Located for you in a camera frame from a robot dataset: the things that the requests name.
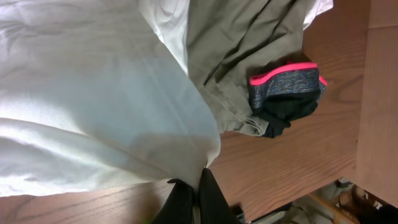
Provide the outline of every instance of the underwear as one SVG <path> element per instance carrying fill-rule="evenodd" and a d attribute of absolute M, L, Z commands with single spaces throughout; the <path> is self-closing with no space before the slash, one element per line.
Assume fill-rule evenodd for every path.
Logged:
<path fill-rule="evenodd" d="M 269 122 L 263 137 L 281 135 L 290 122 L 312 114 L 326 90 L 313 62 L 290 63 L 250 78 L 253 116 Z"/>

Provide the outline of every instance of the wooden board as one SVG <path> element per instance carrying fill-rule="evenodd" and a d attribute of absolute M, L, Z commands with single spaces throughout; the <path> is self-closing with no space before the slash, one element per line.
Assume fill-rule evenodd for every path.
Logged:
<path fill-rule="evenodd" d="M 398 207 L 398 1 L 374 0 L 369 21 L 356 175 Z"/>
<path fill-rule="evenodd" d="M 320 67 L 328 89 L 315 114 L 283 136 L 222 137 L 212 164 L 229 204 L 257 218 L 353 171 L 368 27 L 369 2 L 335 0 L 305 31 L 304 52 Z M 142 223 L 162 206 L 171 185 L 154 183 L 48 197 L 0 198 L 0 223 Z"/>

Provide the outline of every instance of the white fabric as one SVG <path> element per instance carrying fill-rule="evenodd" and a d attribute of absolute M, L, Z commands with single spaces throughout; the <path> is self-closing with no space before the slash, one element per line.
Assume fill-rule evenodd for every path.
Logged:
<path fill-rule="evenodd" d="M 306 13 L 303 29 L 315 17 L 333 7 L 333 0 L 311 0 L 312 7 Z M 187 21 L 190 0 L 139 0 L 139 10 L 144 15 L 168 50 L 188 75 Z"/>
<path fill-rule="evenodd" d="M 0 197 L 196 186 L 215 119 L 132 0 L 0 0 Z"/>
<path fill-rule="evenodd" d="M 312 0 L 312 7 L 305 14 L 303 28 L 308 28 L 317 15 L 332 8 L 333 0 Z"/>

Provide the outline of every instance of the neon pink trim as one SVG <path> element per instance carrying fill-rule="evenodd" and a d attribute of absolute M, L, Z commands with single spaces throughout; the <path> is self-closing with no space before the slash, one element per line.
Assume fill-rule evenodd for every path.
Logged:
<path fill-rule="evenodd" d="M 322 82 L 325 86 L 328 85 L 328 82 L 326 82 L 326 80 L 324 80 L 321 76 L 319 76 L 319 81 Z"/>
<path fill-rule="evenodd" d="M 309 69 L 309 68 L 318 68 L 318 65 L 313 62 L 302 62 L 302 63 L 291 63 L 288 65 L 281 66 L 279 68 L 276 68 L 272 71 L 270 71 L 267 74 L 261 74 L 261 75 L 255 75 L 253 77 L 250 77 L 250 84 L 252 85 L 262 85 L 266 81 L 268 81 L 270 78 L 272 78 L 275 75 L 278 75 L 282 72 L 288 72 L 288 71 L 293 71 L 293 70 L 302 70 L 302 69 Z M 319 77 L 319 80 L 324 84 L 327 85 L 327 82 Z"/>

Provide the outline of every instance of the wooden floor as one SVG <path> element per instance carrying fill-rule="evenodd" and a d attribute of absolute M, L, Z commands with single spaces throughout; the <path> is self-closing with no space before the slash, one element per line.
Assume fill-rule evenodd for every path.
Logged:
<path fill-rule="evenodd" d="M 315 114 L 283 136 L 222 137 L 211 165 L 230 205 L 247 220 L 261 216 L 353 172 L 368 28 L 368 0 L 335 0 L 305 31 L 303 49 L 328 81 Z M 0 198 L 0 223 L 142 223 L 161 208 L 164 182 L 48 197 Z"/>

